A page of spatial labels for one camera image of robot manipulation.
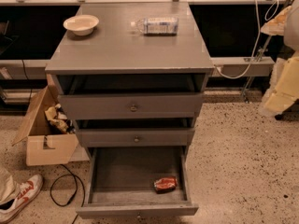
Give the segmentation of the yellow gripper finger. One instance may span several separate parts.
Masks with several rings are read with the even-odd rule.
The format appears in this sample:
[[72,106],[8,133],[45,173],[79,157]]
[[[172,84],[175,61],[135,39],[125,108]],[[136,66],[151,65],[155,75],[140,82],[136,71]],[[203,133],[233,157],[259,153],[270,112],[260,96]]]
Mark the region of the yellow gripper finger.
[[299,99],[299,57],[288,60],[278,58],[269,84],[260,103],[259,113],[274,117],[282,114]]
[[292,26],[289,22],[292,6],[288,6],[282,9],[274,19],[265,23],[261,32],[266,35],[282,35],[289,33],[292,30]]

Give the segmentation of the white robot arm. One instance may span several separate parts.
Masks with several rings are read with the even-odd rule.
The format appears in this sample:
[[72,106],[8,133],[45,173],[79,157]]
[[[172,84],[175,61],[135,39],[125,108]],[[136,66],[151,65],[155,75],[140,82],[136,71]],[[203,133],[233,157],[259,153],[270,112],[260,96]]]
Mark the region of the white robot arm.
[[268,21],[262,32],[282,35],[284,44],[294,51],[291,58],[277,58],[270,77],[270,87],[260,103],[259,112],[266,117],[280,115],[299,99],[299,0]]

